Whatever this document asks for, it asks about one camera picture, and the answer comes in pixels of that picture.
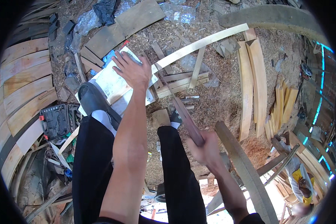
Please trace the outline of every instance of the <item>black slipper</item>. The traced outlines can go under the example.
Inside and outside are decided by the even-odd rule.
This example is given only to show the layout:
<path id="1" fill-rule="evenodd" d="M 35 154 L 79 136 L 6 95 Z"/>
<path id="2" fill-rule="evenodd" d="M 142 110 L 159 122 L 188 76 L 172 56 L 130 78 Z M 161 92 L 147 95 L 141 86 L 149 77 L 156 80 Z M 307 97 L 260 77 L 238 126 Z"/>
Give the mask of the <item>black slipper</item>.
<path id="1" fill-rule="evenodd" d="M 87 115 L 91 115 L 95 110 L 106 111 L 111 118 L 112 126 L 118 129 L 121 123 L 121 116 L 114 111 L 102 93 L 94 86 L 94 84 L 85 82 L 80 85 L 77 90 L 78 100 Z"/>

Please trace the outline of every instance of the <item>workshop floor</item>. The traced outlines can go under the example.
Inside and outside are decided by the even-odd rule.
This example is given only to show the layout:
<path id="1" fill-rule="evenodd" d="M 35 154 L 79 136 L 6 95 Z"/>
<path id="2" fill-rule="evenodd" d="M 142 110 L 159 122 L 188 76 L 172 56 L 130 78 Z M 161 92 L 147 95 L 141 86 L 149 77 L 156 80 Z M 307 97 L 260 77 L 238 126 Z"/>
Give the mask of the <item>workshop floor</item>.
<path id="1" fill-rule="evenodd" d="M 188 0 L 184 5 L 195 7 L 198 2 L 198 0 Z M 239 8 L 263 4 L 263 2 L 260 2 L 259 0 L 256 2 L 241 0 L 238 4 L 224 4 L 221 1 L 217 1 L 215 4 L 218 4 L 228 13 L 231 11 L 238 11 Z M 81 10 L 84 3 L 83 0 L 76 0 L 74 8 L 66 5 L 64 1 L 62 1 L 60 5 L 61 6 L 58 7 L 58 14 L 63 26 L 65 24 L 64 20 L 73 19 L 76 16 L 76 13 Z M 130 42 L 126 46 L 135 54 L 140 54 L 144 51 L 151 62 L 154 63 L 158 58 L 151 48 L 153 41 L 157 41 L 162 49 L 172 47 L 174 40 L 178 38 L 173 31 L 174 29 L 177 29 L 191 42 L 197 41 L 210 35 L 212 32 L 215 33 L 224 29 L 218 25 L 218 15 L 218 12 L 209 9 L 208 1 L 201 1 L 196 12 L 195 24 L 180 24 L 161 20 L 134 34 L 128 39 Z M 83 44 L 98 31 L 99 28 L 91 30 L 90 33 L 83 38 Z M 153 39 L 149 39 L 149 33 L 153 34 Z M 301 36 L 295 33 L 259 28 L 255 29 L 255 33 L 260 39 L 264 55 L 268 90 L 268 114 L 270 107 L 275 101 L 275 86 L 279 81 L 286 78 L 291 84 L 297 86 L 300 73 L 299 65 L 303 59 L 304 44 Z M 234 35 L 233 37 L 237 41 L 244 40 L 242 33 Z M 57 40 L 59 44 L 57 43 L 54 47 L 50 48 L 50 54 L 54 54 L 54 59 L 51 60 L 53 82 L 56 91 L 59 93 L 61 87 L 66 85 L 64 82 L 65 58 L 67 56 L 73 57 L 73 55 L 70 53 L 64 54 L 62 52 L 62 46 L 65 41 L 64 37 L 58 37 Z M 281 72 L 277 72 L 275 68 L 272 67 L 271 60 L 273 59 L 276 64 L 279 59 L 283 58 L 284 54 L 287 55 L 287 58 L 281 63 Z M 197 56 L 197 51 L 193 52 L 192 55 Z M 222 120 L 230 128 L 233 135 L 238 138 L 242 97 L 237 54 L 235 53 L 228 59 L 224 59 L 215 51 L 212 45 L 208 45 L 203 57 L 203 63 L 217 75 L 219 79 L 219 87 L 207 88 L 200 85 L 194 89 L 182 91 L 178 93 L 177 96 L 180 98 L 184 98 L 185 96 L 200 96 L 200 98 L 194 102 L 195 108 L 189 110 L 199 128 L 212 131 L 215 129 L 215 123 Z M 179 61 L 172 64 L 172 69 L 175 73 L 183 72 Z M 77 103 L 74 94 L 75 92 L 72 91 L 68 102 Z M 168 100 L 170 99 L 171 97 L 168 96 L 147 106 L 148 150 L 152 152 L 152 157 L 147 163 L 146 182 L 150 189 L 157 188 L 157 185 L 163 182 L 163 170 L 161 161 L 159 160 L 160 154 L 156 150 L 156 142 L 159 139 L 157 130 L 152 126 L 152 116 L 150 114 L 163 108 L 167 108 L 169 113 L 171 113 L 170 107 L 168 106 Z M 294 108 L 291 116 L 294 118 L 296 117 L 296 114 L 297 108 Z M 293 130 L 296 122 L 296 119 L 290 119 L 287 124 L 283 124 L 281 132 L 283 130 Z M 188 136 L 186 129 L 180 127 L 178 131 L 184 142 Z M 253 123 L 253 121 L 251 121 L 249 137 L 240 143 L 255 168 L 259 168 L 265 164 L 266 157 L 271 149 L 271 142 L 266 139 L 265 134 L 258 138 L 256 137 L 255 123 Z M 186 145 L 184 143 L 183 145 L 191 162 L 191 169 L 195 175 L 201 176 L 208 174 L 208 169 L 198 164 L 193 159 Z M 221 143 L 220 150 L 225 150 Z"/>

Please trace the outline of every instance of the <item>person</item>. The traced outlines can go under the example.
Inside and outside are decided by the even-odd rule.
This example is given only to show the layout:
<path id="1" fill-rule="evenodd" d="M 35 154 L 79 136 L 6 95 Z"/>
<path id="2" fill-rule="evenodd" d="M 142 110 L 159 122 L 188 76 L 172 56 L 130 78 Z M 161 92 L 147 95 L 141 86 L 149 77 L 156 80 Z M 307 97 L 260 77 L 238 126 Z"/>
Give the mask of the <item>person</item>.
<path id="1" fill-rule="evenodd" d="M 82 119 L 75 151 L 74 222 L 161 223 L 139 215 L 148 157 L 145 96 L 152 77 L 151 65 L 145 57 L 139 57 L 142 65 L 138 65 L 125 52 L 115 54 L 112 60 L 117 66 L 113 69 L 133 88 L 122 119 L 93 84 L 83 83 L 78 89 L 88 116 Z M 165 124 L 157 130 L 168 221 L 206 224 L 200 186 L 176 128 Z M 234 222 L 264 223 L 258 213 L 248 213 L 245 197 L 219 155 L 217 134 L 201 131 L 201 135 L 204 146 L 197 147 L 190 138 L 187 145 L 193 157 L 215 175 L 224 206 Z"/>
<path id="2" fill-rule="evenodd" d="M 274 137 L 279 141 L 287 153 L 291 151 L 289 132 L 280 136 L 275 135 Z M 286 165 L 285 170 L 290 181 L 292 192 L 299 200 L 297 204 L 292 206 L 292 213 L 297 217 L 308 216 L 314 208 L 314 204 L 311 204 L 311 201 L 314 192 L 315 178 L 312 174 L 306 171 L 305 166 L 300 162 L 300 159 L 296 155 L 292 157 L 290 162 Z"/>

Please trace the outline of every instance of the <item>white sock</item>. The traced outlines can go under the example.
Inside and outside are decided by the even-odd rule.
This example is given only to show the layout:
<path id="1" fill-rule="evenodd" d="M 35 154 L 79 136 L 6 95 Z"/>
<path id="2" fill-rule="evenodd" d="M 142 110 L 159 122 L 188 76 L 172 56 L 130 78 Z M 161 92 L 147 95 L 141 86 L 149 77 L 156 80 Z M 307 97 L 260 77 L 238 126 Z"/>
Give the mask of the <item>white sock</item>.
<path id="1" fill-rule="evenodd" d="M 178 127 L 181 125 L 181 123 L 178 123 L 178 122 L 170 122 L 170 125 L 175 128 L 175 129 L 178 129 Z"/>
<path id="2" fill-rule="evenodd" d="M 103 124 L 108 130 L 110 130 L 113 134 L 114 137 L 116 137 L 117 131 L 113 128 L 111 124 L 111 118 L 110 116 L 106 113 L 106 111 L 103 110 L 95 110 L 92 112 L 91 116 L 98 120 L 101 124 Z"/>

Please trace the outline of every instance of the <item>leg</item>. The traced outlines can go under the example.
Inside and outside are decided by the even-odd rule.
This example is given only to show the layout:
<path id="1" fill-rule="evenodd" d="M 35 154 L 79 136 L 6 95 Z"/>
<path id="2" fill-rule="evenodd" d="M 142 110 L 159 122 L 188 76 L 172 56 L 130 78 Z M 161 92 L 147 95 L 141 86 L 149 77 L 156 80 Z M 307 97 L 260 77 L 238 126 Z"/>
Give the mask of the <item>leg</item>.
<path id="1" fill-rule="evenodd" d="M 162 126 L 158 128 L 158 136 L 169 223 L 207 223 L 200 186 L 190 169 L 178 131 Z"/>
<path id="2" fill-rule="evenodd" d="M 111 159 L 114 139 L 112 132 L 92 116 L 82 119 L 72 174 L 76 224 L 91 224 L 99 217 L 103 196 L 113 171 Z"/>

